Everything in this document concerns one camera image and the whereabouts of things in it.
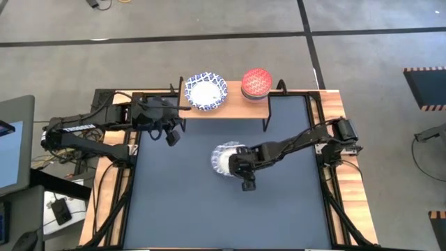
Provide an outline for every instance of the black cable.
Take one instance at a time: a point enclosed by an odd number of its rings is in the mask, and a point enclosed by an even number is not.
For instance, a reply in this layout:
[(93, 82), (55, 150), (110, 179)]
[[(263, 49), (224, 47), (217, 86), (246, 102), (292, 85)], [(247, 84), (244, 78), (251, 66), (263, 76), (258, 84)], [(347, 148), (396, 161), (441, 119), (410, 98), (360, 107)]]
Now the black cable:
[(161, 123), (158, 124), (158, 135), (157, 135), (157, 137), (152, 136), (152, 130), (148, 130), (147, 132), (148, 132), (148, 134), (150, 135), (150, 137), (151, 137), (151, 139), (153, 141), (159, 140), (161, 138), (161, 135), (162, 135)]
[(364, 180), (364, 178), (363, 178), (363, 176), (362, 176), (362, 171), (361, 171), (361, 169), (360, 169), (357, 165), (355, 165), (354, 163), (352, 163), (352, 162), (350, 162), (350, 161), (348, 161), (348, 160), (341, 160), (341, 161), (344, 162), (344, 163), (350, 164), (352, 167), (356, 168), (357, 171), (358, 171), (358, 172), (360, 173), (360, 175), (361, 175), (361, 180), (362, 180), (362, 181)]
[[(361, 180), (362, 180), (362, 181), (364, 180), (363, 177), (362, 177), (362, 171), (361, 171), (361, 169), (360, 169), (357, 165), (355, 165), (354, 163), (352, 163), (352, 162), (350, 162), (350, 161), (348, 161), (348, 160), (341, 160), (341, 162), (345, 162), (345, 163), (347, 163), (347, 164), (350, 164), (352, 167), (356, 168), (357, 171), (358, 171), (358, 172), (360, 173), (360, 175), (361, 175)], [(331, 176), (330, 178), (327, 178), (325, 181), (331, 181), (331, 180), (333, 179), (333, 177), (334, 177), (334, 176)]]
[(95, 199), (95, 193), (94, 193), (94, 185), (95, 183), (93, 182), (93, 209), (94, 209), (94, 217), (93, 217), (93, 233), (96, 234), (96, 227), (98, 226), (98, 223), (96, 221), (96, 214), (98, 213), (98, 207), (99, 207), (99, 199), (100, 199), (100, 189), (102, 187), (102, 182), (104, 181), (104, 177), (107, 175), (107, 172), (110, 170), (110, 168), (113, 167), (113, 165), (115, 164), (115, 162), (112, 162), (104, 171), (104, 174), (102, 175), (102, 177), (100, 177), (100, 181), (99, 181), (99, 186), (98, 186), (98, 201), (96, 201)]
[[(325, 125), (325, 124), (328, 124), (328, 123), (332, 123), (332, 122), (334, 122), (334, 121), (338, 121), (339, 120), (339, 118), (338, 119), (330, 119), (330, 120), (327, 120), (327, 121), (324, 121), (324, 122), (320, 122), (320, 123), (317, 123), (316, 125), (313, 125), (312, 127), (310, 127), (310, 128), (307, 128), (307, 129), (305, 129), (305, 130), (303, 130), (302, 132), (300, 132), (297, 136), (295, 136), (294, 137), (294, 140), (292, 141), (292, 142), (289, 142), (278, 154), (277, 154), (277, 156), (275, 157), (275, 158), (273, 158), (272, 160), (270, 160), (269, 162), (272, 162), (272, 163), (274, 163), (274, 162), (277, 162), (281, 157), (282, 157), (282, 155), (285, 153), (285, 151), (286, 151), (286, 149), (289, 147), (289, 146), (292, 146), (293, 144), (295, 144), (299, 139), (300, 139), (300, 137), (302, 136), (302, 135), (304, 135), (306, 132), (309, 132), (309, 131), (311, 131), (311, 130), (314, 130), (315, 128), (317, 128), (318, 126), (321, 126), (321, 125)], [(255, 162), (254, 164), (264, 164), (264, 162)]]
[(54, 195), (54, 198), (57, 200), (56, 193), (55, 193), (55, 192), (52, 192), (52, 193), (53, 193), (53, 195)]
[(410, 149), (411, 149), (411, 152), (412, 152), (412, 159), (413, 159), (413, 162), (415, 163), (415, 165), (417, 166), (417, 168), (418, 168), (423, 174), (426, 174), (427, 176), (433, 178), (433, 179), (436, 180), (436, 181), (446, 182), (446, 180), (443, 180), (443, 179), (441, 179), (441, 178), (436, 178), (436, 177), (434, 177), (434, 176), (432, 176), (432, 175), (426, 173), (423, 169), (421, 169), (420, 165), (418, 164), (418, 161), (415, 159), (415, 154), (414, 154), (414, 150), (413, 150), (413, 146), (415, 145), (415, 140), (416, 140), (416, 139), (413, 139), (413, 141), (412, 141), (412, 146), (411, 146)]
[(123, 194), (121, 195), (121, 198), (118, 200), (118, 203), (115, 205), (115, 207), (113, 207), (109, 216), (104, 221), (104, 223), (102, 224), (102, 226), (99, 229), (99, 231), (97, 232), (97, 234), (88, 243), (86, 243), (84, 245), (84, 247), (91, 247), (91, 246), (99, 245), (102, 238), (107, 233), (108, 228), (110, 228), (110, 226), (114, 223), (114, 220), (115, 220), (116, 216), (119, 214), (119, 212), (121, 211), (122, 207), (129, 200), (130, 194), (132, 192), (132, 184), (133, 184), (133, 179), (130, 179), (130, 181), (127, 182), (127, 185), (124, 189)]
[(109, 4), (109, 6), (108, 7), (106, 7), (106, 8), (99, 8), (99, 6), (98, 7), (96, 7), (98, 10), (101, 10), (101, 11), (104, 11), (104, 10), (109, 10), (111, 7), (112, 7), (112, 2), (113, 2), (113, 0), (110, 0), (110, 4)]

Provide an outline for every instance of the red object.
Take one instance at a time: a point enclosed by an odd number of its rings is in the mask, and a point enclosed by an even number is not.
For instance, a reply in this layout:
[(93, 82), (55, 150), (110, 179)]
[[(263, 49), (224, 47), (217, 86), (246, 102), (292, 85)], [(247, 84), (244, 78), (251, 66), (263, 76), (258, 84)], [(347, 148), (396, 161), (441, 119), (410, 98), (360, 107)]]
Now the red object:
[(267, 96), (271, 86), (271, 74), (262, 68), (248, 70), (242, 78), (242, 90), (249, 96)]

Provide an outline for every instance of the blue and white bowl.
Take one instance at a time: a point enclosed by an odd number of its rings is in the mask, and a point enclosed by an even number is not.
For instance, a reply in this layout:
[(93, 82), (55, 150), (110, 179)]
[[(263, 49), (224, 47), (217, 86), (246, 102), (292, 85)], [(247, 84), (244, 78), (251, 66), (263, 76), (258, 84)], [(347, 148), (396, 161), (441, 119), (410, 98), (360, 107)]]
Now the blue and white bowl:
[(228, 96), (228, 84), (215, 73), (201, 73), (186, 81), (185, 97), (191, 106), (210, 111), (219, 107)]

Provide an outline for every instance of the cable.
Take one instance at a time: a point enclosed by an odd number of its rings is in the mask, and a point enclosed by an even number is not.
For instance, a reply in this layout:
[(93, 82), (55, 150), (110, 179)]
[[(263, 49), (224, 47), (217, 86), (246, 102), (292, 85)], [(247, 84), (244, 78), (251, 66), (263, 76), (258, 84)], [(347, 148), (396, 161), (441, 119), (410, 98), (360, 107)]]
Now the cable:
[[(73, 215), (73, 214), (75, 214), (75, 213), (86, 213), (86, 211), (76, 211), (76, 212), (72, 212), (71, 214)], [(45, 227), (46, 225), (49, 225), (49, 224), (51, 224), (51, 223), (53, 223), (53, 222), (55, 222), (55, 221), (57, 221), (57, 220), (52, 220), (52, 221), (50, 221), (50, 222), (47, 222), (47, 223), (45, 223), (41, 228), (43, 228), (43, 227)]]
[(99, 6), (98, 6), (98, 7), (96, 7), (96, 8), (97, 8), (98, 10), (101, 10), (101, 11), (109, 10), (109, 9), (112, 7), (112, 3), (113, 3), (113, 0), (110, 0), (110, 4), (109, 4), (108, 7), (106, 7), (106, 8), (99, 8)]
[[(348, 161), (348, 160), (341, 160), (341, 162), (343, 162), (343, 163), (347, 163), (347, 164), (351, 165), (352, 167), (356, 168), (357, 171), (358, 171), (358, 172), (360, 173), (360, 175), (361, 175), (361, 180), (362, 180), (362, 181), (364, 180), (363, 177), (362, 177), (362, 171), (361, 171), (361, 169), (360, 169), (357, 165), (355, 165), (354, 163), (352, 163), (352, 162), (350, 162), (350, 161)], [(329, 166), (328, 168), (336, 169), (337, 167), (335, 167), (335, 166)], [(331, 180), (333, 179), (333, 177), (334, 177), (334, 176), (331, 176), (330, 178), (327, 178), (325, 181), (331, 181)]]
[(414, 150), (413, 150), (413, 146), (415, 145), (415, 140), (416, 140), (416, 139), (413, 139), (413, 141), (412, 141), (412, 146), (411, 146), (410, 149), (411, 149), (411, 152), (412, 152), (412, 159), (413, 159), (413, 162), (415, 163), (415, 165), (417, 166), (417, 168), (418, 168), (423, 174), (426, 174), (427, 176), (433, 178), (434, 180), (441, 181), (441, 182), (446, 182), (446, 180), (443, 180), (443, 179), (441, 179), (441, 178), (436, 178), (436, 177), (434, 177), (434, 176), (432, 176), (432, 175), (426, 173), (423, 169), (421, 169), (420, 165), (418, 164), (418, 161), (415, 159), (415, 154), (414, 154)]
[(350, 162), (350, 161), (348, 161), (348, 160), (341, 160), (343, 163), (347, 163), (347, 164), (350, 164), (352, 167), (354, 167), (354, 168), (356, 168), (357, 169), (357, 171), (360, 173), (360, 175), (361, 175), (361, 180), (363, 181), (364, 179), (363, 179), (363, 177), (362, 177), (362, 171), (361, 171), (361, 169), (357, 166), (357, 165), (355, 165), (355, 164), (353, 164), (352, 162)]
[(93, 182), (93, 210), (94, 210), (94, 217), (93, 217), (93, 233), (96, 234), (96, 228), (98, 226), (98, 223), (96, 221), (96, 214), (98, 213), (98, 207), (99, 207), (99, 199), (100, 199), (100, 189), (102, 187), (102, 182), (104, 181), (104, 177), (107, 175), (107, 172), (110, 170), (110, 168), (113, 167), (115, 162), (112, 162), (104, 171), (104, 174), (102, 174), (102, 177), (100, 177), (99, 186), (98, 186), (98, 201), (96, 201), (95, 198), (95, 183)]
[(52, 193), (53, 193), (53, 195), (54, 195), (54, 198), (57, 200), (56, 193), (55, 193), (55, 192), (52, 192)]
[(157, 137), (154, 137), (154, 136), (152, 135), (152, 130), (149, 130), (149, 131), (148, 131), (148, 134), (150, 135), (150, 137), (151, 137), (151, 139), (152, 139), (153, 141), (157, 141), (157, 140), (159, 140), (159, 139), (161, 138), (161, 135), (162, 135), (162, 127), (161, 127), (161, 123), (158, 124), (158, 135), (157, 135)]

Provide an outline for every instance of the table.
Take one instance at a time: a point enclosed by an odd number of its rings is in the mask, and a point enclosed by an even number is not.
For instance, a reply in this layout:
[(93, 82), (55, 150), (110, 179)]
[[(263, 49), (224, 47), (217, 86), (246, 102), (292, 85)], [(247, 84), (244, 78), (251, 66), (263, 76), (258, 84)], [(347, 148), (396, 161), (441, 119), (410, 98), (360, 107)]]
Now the table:
[[(178, 89), (156, 89), (156, 90), (119, 90), (125, 92), (127, 94), (132, 94), (133, 92), (145, 92), (145, 93), (165, 93), (168, 95), (178, 95)], [(308, 90), (293, 90), (293, 91), (302, 91), (302, 92), (312, 92), (317, 93), (321, 97), (322, 109), (325, 115), (325, 120), (334, 119), (339, 116), (345, 116), (344, 108), (341, 101), (341, 96), (339, 91), (308, 91)], [(272, 93), (279, 93), (281, 90), (272, 90)], [(120, 102), (128, 102), (128, 98), (124, 96), (116, 95), (114, 96), (113, 103)], [(314, 120), (317, 123), (317, 110), (314, 106)], [(130, 135), (130, 139), (135, 137), (135, 133)], [(124, 142), (125, 133), (124, 132), (106, 132), (104, 143), (107, 144), (121, 144)], [(355, 157), (348, 157), (345, 160), (351, 161), (357, 164), (357, 160)], [(101, 177), (104, 175), (106, 168), (109, 166), (110, 161), (108, 158), (101, 158), (98, 163), (98, 168), (96, 170), (95, 176), (95, 193), (98, 194), (98, 186)], [(118, 179), (118, 170), (110, 169), (106, 174), (102, 182), (102, 189), (100, 192), (99, 199), (99, 207), (97, 213), (97, 221), (98, 228), (105, 221), (107, 216), (109, 215), (113, 198), (114, 198), (114, 188), (116, 184), (118, 184), (120, 188), (120, 194), (124, 191), (124, 188), (128, 182), (128, 176), (130, 170), (122, 171), (120, 179)], [(355, 226), (362, 232), (362, 234), (368, 238), (370, 241), (376, 243), (376, 234), (374, 231), (373, 222), (371, 220), (371, 215), (369, 212), (369, 206), (367, 203), (367, 197), (365, 195), (364, 186), (362, 184), (360, 174), (349, 165), (342, 165), (337, 168), (337, 180), (339, 181), (339, 190), (342, 197), (342, 202), (344, 205), (344, 210), (350, 219), (353, 221)], [(333, 189), (333, 183), (330, 182), (330, 188)], [(93, 196), (90, 196), (89, 209), (86, 214), (86, 219), (84, 222), (84, 228), (82, 231), (82, 235), (79, 241), (79, 244), (85, 244), (92, 237), (92, 229), (93, 229)], [(109, 237), (109, 244), (117, 245), (122, 241), (122, 231), (121, 231), (121, 223), (123, 222), (123, 210), (118, 214), (115, 219), (114, 227), (111, 231)], [(334, 221), (334, 230), (336, 233), (336, 240), (334, 240), (338, 244), (344, 244), (346, 241), (343, 239), (341, 224), (339, 218), (335, 215), (332, 210), (332, 217)]]

